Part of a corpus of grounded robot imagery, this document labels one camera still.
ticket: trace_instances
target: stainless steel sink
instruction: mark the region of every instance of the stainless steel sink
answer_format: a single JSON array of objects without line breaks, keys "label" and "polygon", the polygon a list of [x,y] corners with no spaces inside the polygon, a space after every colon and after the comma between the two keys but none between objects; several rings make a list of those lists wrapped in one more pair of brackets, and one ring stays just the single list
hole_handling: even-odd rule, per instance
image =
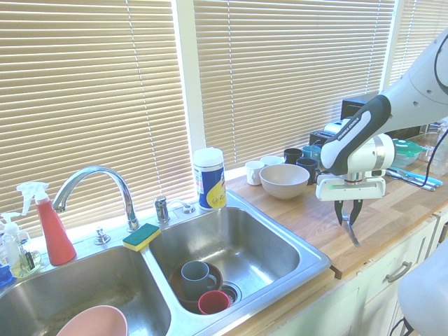
[{"label": "stainless steel sink", "polygon": [[239,289],[238,300],[293,272],[300,262],[286,240],[245,210],[230,207],[163,230],[149,248],[166,279],[190,260],[215,265],[224,281]]},{"label": "stainless steel sink", "polygon": [[171,314],[141,254],[113,247],[18,282],[0,296],[0,335],[56,336],[96,305],[126,316],[129,336],[166,335]]},{"label": "stainless steel sink", "polygon": [[[178,209],[170,217],[143,251],[154,276],[164,280],[158,284],[173,316],[168,335],[222,335],[330,266],[326,255],[233,192],[218,211],[184,215]],[[168,280],[189,260],[221,271],[235,294],[230,308],[204,316],[182,307]]]},{"label": "stainless steel sink", "polygon": [[[77,313],[95,305],[122,310],[129,336],[222,335],[330,266],[319,250],[227,192],[227,207],[169,212],[171,220],[140,253],[121,246],[127,226],[75,244],[77,260],[46,267],[0,288],[0,335],[55,336]],[[155,218],[140,223],[156,223]],[[189,260],[222,273],[234,303],[217,314],[184,309],[168,279]]]}]

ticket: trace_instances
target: wooden countertop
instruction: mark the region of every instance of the wooden countertop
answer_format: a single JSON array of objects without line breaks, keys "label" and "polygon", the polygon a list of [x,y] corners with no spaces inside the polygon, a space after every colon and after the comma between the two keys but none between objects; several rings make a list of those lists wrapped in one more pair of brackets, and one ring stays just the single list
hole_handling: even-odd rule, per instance
[{"label": "wooden countertop", "polygon": [[[424,174],[426,165],[417,161],[408,169]],[[347,224],[337,222],[333,202],[316,198],[316,185],[288,200],[267,194],[261,185],[249,185],[245,176],[228,181],[226,187],[324,252],[341,279],[448,204],[448,176],[434,177],[444,183],[435,192],[386,177],[386,195],[365,200],[353,225],[361,247],[353,245]],[[353,202],[344,203],[347,213],[352,207]]]},{"label": "wooden countertop", "polygon": [[[425,174],[426,164],[417,161],[407,169]],[[435,192],[386,177],[386,195],[365,200],[353,226],[361,245],[358,248],[353,245],[347,224],[341,227],[337,222],[333,202],[321,202],[316,198],[316,185],[307,186],[298,197],[281,200],[267,194],[261,185],[249,185],[245,176],[228,181],[227,189],[330,257],[334,273],[326,270],[225,336],[266,335],[315,300],[354,278],[356,272],[353,271],[448,204],[448,174],[431,176],[444,183]],[[353,202],[345,202],[345,213],[351,212],[352,206]]]}]

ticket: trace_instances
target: red cup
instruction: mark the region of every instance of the red cup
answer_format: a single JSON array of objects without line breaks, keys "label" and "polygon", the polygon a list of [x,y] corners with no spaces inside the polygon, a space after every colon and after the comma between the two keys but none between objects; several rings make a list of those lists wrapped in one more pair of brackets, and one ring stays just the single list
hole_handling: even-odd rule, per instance
[{"label": "red cup", "polygon": [[230,307],[230,298],[220,290],[210,290],[202,294],[197,306],[203,315],[216,314]]}]

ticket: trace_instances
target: window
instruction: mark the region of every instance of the window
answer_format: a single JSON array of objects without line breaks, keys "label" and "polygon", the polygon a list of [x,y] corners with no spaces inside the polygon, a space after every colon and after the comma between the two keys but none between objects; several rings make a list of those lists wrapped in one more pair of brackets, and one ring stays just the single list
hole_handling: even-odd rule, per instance
[{"label": "window", "polygon": [[391,70],[386,79],[389,85],[448,27],[446,0],[401,0],[400,5],[401,15],[391,49]]},{"label": "window", "polygon": [[394,0],[195,0],[207,146],[226,169],[303,146],[379,89]]},{"label": "window", "polygon": [[[48,182],[53,199],[89,165],[122,175],[137,211],[160,193],[194,197],[170,0],[2,2],[0,25],[2,212],[21,210],[18,184]],[[18,223],[41,235],[31,210]],[[61,218],[72,228],[123,214],[98,174]]]}]

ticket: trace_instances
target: sponge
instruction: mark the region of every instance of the sponge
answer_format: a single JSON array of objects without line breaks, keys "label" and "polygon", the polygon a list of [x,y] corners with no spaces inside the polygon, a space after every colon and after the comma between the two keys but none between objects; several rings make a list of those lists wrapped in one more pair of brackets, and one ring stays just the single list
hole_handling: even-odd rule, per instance
[{"label": "sponge", "polygon": [[147,223],[140,227],[137,231],[124,238],[123,246],[138,252],[143,247],[148,245],[159,234],[159,227]]}]

